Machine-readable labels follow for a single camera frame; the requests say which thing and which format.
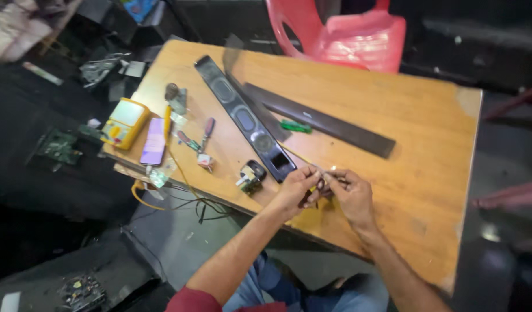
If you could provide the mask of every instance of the black plastic panel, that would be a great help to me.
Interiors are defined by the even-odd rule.
[[[216,63],[206,55],[195,62],[195,68],[228,112],[241,133],[253,147],[262,163],[278,183],[297,166],[287,156],[274,137],[251,111],[243,97],[235,91]]]

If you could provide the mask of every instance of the yellow multimeter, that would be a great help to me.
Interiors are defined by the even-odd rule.
[[[100,139],[119,149],[129,149],[150,113],[145,105],[121,98],[104,125]]]

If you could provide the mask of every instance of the phone screen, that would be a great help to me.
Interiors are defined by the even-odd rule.
[[[164,118],[152,118],[148,128],[147,141],[143,147],[141,164],[160,165],[164,154]]]

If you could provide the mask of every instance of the red screwdriver handle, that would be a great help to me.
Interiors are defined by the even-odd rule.
[[[208,118],[206,121],[206,127],[204,128],[204,136],[210,137],[212,134],[212,131],[214,130],[214,125],[216,124],[216,120],[213,117]]]
[[[191,139],[189,139],[183,131],[178,131],[177,136],[181,141],[184,141],[185,143],[189,144],[191,142]]]

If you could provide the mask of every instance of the red sleeve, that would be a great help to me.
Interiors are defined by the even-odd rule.
[[[222,312],[222,307],[209,293],[187,287],[173,296],[165,312]],[[273,302],[257,307],[240,308],[235,312],[286,312],[283,302]]]
[[[165,312],[222,312],[222,307],[209,293],[181,288],[168,302]]]

